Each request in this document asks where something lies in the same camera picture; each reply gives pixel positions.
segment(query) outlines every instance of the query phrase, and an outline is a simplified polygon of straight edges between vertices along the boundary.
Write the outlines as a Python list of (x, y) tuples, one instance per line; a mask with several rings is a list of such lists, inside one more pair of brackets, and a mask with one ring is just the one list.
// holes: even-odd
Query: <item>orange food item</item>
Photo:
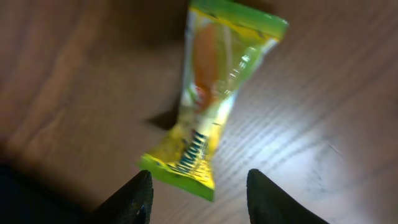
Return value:
[(193, 39), (193, 69), (198, 92), (197, 113), (201, 113), (215, 100), (211, 91), (218, 78), (215, 24), (199, 29)]

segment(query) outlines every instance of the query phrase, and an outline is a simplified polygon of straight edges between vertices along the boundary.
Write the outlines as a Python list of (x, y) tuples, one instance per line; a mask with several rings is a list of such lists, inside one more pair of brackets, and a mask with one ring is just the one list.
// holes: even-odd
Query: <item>snack package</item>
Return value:
[(140, 168), (213, 201), (211, 158), (239, 88), (282, 38), (287, 22), (224, 0), (192, 0), (177, 124)]

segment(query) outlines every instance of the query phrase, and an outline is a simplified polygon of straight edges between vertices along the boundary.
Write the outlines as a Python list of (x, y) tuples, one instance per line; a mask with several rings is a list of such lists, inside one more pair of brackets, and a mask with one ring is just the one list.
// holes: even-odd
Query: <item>plastic packaging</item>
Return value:
[(282, 38), (287, 22), (231, 1), (193, 0), (177, 124), (140, 168), (213, 201), (211, 158), (237, 92)]

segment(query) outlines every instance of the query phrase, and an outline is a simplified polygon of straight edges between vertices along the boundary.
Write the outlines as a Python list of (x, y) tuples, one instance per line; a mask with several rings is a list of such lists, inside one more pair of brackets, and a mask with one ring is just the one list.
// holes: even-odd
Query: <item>wood grain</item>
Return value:
[[(252, 168), (330, 223), (398, 223), (398, 2), (267, 3), (290, 27), (237, 100), (215, 202), (154, 181), (152, 223), (248, 223)], [(4, 155), (88, 208), (108, 198), (165, 134), (145, 120), (178, 95), (186, 6), (1, 1)]]

